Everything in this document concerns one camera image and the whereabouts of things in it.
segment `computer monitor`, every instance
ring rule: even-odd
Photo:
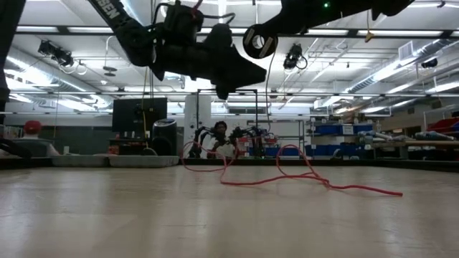
[[[145,112],[146,130],[151,131],[153,124],[167,118],[167,98],[149,98],[135,100],[115,100],[113,102],[113,132],[143,132],[143,113]]]

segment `red cap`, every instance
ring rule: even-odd
[[[24,132],[28,135],[38,134],[42,130],[42,124],[39,121],[27,121],[24,126]]]

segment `red extension cord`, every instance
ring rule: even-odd
[[[184,146],[184,150],[186,149],[186,147],[192,143],[196,143],[194,141],[191,141],[191,142],[188,142],[185,144]],[[284,179],[284,178],[308,178],[308,179],[314,179],[314,180],[317,180],[317,181],[320,181],[326,188],[329,188],[329,189],[333,189],[333,190],[346,190],[346,189],[350,189],[350,188],[358,188],[358,189],[363,189],[363,190],[368,190],[368,191],[375,191],[375,192],[378,192],[378,193],[381,193],[381,194],[387,194],[387,195],[393,195],[393,196],[403,196],[403,193],[400,193],[400,192],[394,192],[394,191],[386,191],[386,190],[382,190],[382,189],[377,189],[377,188],[372,188],[372,187],[368,187],[368,186],[359,186],[359,185],[350,185],[350,186],[334,186],[330,183],[330,181],[327,179],[327,178],[323,178],[321,177],[315,170],[314,168],[311,166],[311,164],[309,163],[309,160],[306,158],[306,155],[303,153],[303,151],[300,150],[300,148],[298,148],[297,146],[295,145],[286,145],[286,146],[283,146],[279,151],[278,151],[278,154],[276,155],[276,159],[275,159],[275,163],[276,163],[276,166],[278,167],[279,171],[283,174],[283,176],[277,176],[275,178],[269,178],[269,179],[265,179],[265,180],[261,180],[261,181],[256,181],[256,182],[229,182],[229,181],[225,181],[223,179],[224,177],[224,174],[227,172],[227,168],[229,166],[231,166],[231,164],[235,161],[236,158],[233,158],[229,163],[227,162],[227,159],[226,157],[224,157],[222,154],[218,153],[218,152],[211,152],[210,150],[207,150],[205,148],[203,148],[199,143],[196,143],[199,147],[201,147],[203,150],[205,150],[207,153],[211,153],[211,154],[215,154],[215,155],[218,155],[218,156],[221,156],[222,157],[222,160],[223,160],[223,168],[217,168],[217,169],[211,169],[211,170],[197,170],[197,169],[193,169],[193,168],[190,168],[188,167],[186,164],[185,164],[185,160],[183,158],[183,151],[181,152],[180,154],[180,159],[181,159],[181,163],[184,165],[184,167],[190,171],[194,171],[194,172],[216,172],[216,171],[222,171],[222,174],[220,175],[220,183],[221,184],[224,184],[224,185],[228,185],[228,186],[255,186],[255,185],[260,185],[262,183],[268,183],[268,182],[272,182],[272,181],[276,181],[276,180],[279,180],[279,179]],[[286,172],[284,172],[282,170],[282,168],[280,167],[280,154],[283,152],[283,150],[287,147],[292,147],[292,148],[295,148],[298,150],[298,152],[301,154],[301,157],[303,157],[303,160],[306,162],[306,165],[310,168],[311,172],[308,172],[308,173],[304,173],[304,174],[301,174],[301,175],[297,175],[297,176],[291,176],[291,175],[288,175]]]

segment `air vent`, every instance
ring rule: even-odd
[[[403,61],[405,59],[414,57],[413,41],[410,41],[403,46],[399,47],[399,60]]]
[[[431,107],[432,109],[441,108],[441,107],[442,107],[442,103],[441,103],[441,101],[438,100],[438,101],[433,102],[433,103],[430,105],[430,107]]]
[[[257,108],[255,107],[230,107],[229,114],[256,114]],[[259,107],[258,114],[266,114],[266,107]]]

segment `black trash can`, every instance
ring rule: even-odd
[[[165,118],[153,124],[153,149],[159,156],[177,156],[177,122]]]

